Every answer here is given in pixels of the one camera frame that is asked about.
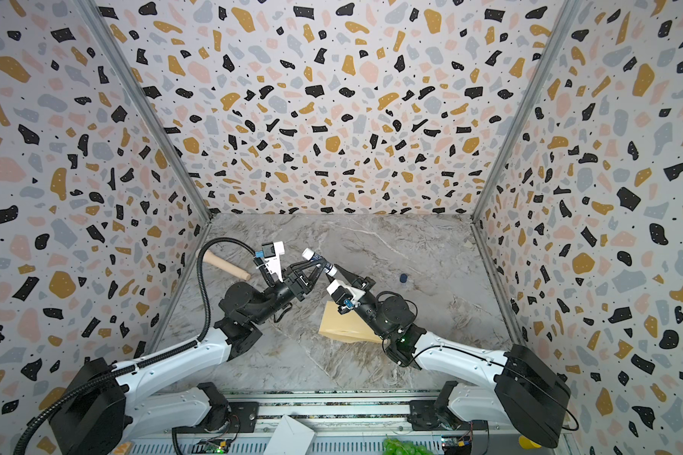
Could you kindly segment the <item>yellow paper envelope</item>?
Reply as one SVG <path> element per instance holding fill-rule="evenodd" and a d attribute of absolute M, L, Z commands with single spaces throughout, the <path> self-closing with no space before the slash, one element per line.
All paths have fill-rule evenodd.
<path fill-rule="evenodd" d="M 382 340 L 355 312 L 345 315 L 338 313 L 337 304 L 328 301 L 319 328 L 319 334 L 328 339 L 343 343 L 372 342 L 381 344 Z"/>

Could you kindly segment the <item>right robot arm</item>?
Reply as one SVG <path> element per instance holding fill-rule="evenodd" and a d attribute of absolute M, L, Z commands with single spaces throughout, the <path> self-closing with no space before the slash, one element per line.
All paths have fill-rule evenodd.
<path fill-rule="evenodd" d="M 521 344 L 485 350 L 444 339 L 418 326 L 415 305 L 397 292 L 374 294 L 372 279 L 341 267 L 327 276 L 339 313 L 358 315 L 394 364 L 451 377 L 436 402 L 438 419 L 503 423 L 539 446 L 558 447 L 571 390 L 533 350 Z"/>

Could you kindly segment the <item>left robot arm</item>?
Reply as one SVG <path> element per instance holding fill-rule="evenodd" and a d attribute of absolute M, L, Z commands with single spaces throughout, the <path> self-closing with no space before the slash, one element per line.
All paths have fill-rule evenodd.
<path fill-rule="evenodd" d="M 49 426 L 64 454 L 108 454 L 122 443 L 172 428 L 224 428 L 231 419 L 225 396 L 210 382 L 186 392 L 162 389 L 200 370 L 239 358 L 262 333 L 260 324 L 282 317 L 335 267 L 318 255 L 271 273 L 258 290 L 247 282 L 230 286 L 219 303 L 222 317 L 199 339 L 183 341 L 150 356 L 110 364 L 102 358 L 81 367 L 49 409 Z"/>

